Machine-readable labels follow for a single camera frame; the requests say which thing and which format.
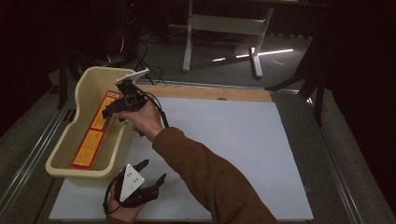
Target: plastic container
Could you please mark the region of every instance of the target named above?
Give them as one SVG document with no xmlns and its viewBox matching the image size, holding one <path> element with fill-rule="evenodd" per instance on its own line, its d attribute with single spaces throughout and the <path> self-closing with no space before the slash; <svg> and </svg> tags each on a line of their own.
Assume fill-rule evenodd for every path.
<svg viewBox="0 0 396 224">
<path fill-rule="evenodd" d="M 77 112 L 67 125 L 46 162 L 47 172 L 56 177 L 108 179 L 125 165 L 131 137 L 130 124 L 113 118 L 106 130 L 91 170 L 69 169 L 79 144 L 89 128 L 107 90 L 118 91 L 117 78 L 133 73 L 130 69 L 92 67 L 79 80 L 76 91 Z"/>
</svg>

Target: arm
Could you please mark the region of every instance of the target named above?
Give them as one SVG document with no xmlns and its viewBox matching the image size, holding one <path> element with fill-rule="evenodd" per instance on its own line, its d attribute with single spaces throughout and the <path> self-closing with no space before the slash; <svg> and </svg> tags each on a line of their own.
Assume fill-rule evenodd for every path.
<svg viewBox="0 0 396 224">
<path fill-rule="evenodd" d="M 180 130 L 161 131 L 153 148 L 180 174 L 215 223 L 277 223 L 238 169 Z"/>
</svg>

